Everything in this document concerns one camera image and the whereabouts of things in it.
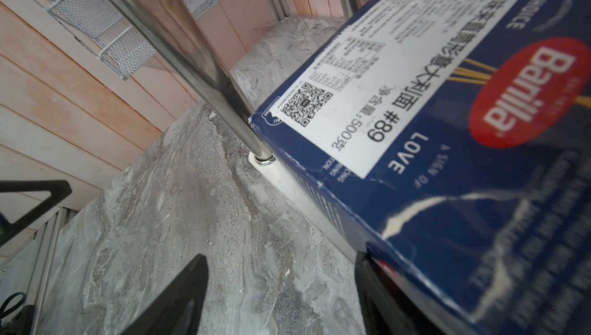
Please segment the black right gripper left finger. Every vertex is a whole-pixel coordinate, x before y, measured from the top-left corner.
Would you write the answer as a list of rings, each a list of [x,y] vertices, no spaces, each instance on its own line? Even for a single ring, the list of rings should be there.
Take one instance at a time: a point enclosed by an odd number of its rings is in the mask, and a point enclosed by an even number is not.
[[[198,254],[123,333],[198,333],[208,282],[206,256]]]

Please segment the blue Barilla pasta box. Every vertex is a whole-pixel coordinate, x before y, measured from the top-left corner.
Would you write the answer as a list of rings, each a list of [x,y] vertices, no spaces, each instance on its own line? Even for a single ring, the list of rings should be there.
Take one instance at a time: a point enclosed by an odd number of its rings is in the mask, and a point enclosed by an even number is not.
[[[442,333],[590,332],[590,0],[369,0],[251,125]]]

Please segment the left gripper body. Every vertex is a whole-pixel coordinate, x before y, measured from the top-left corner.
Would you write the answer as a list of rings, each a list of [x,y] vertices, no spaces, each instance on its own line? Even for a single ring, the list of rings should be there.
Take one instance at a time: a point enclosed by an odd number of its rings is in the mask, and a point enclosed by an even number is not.
[[[1,246],[72,193],[65,180],[1,181]]]

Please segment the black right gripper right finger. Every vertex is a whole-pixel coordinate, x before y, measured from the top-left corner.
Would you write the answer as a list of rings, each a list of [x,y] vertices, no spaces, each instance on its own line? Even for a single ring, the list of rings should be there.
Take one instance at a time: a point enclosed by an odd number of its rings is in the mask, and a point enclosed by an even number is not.
[[[356,255],[354,277],[367,334],[442,333],[371,256],[363,252]]]

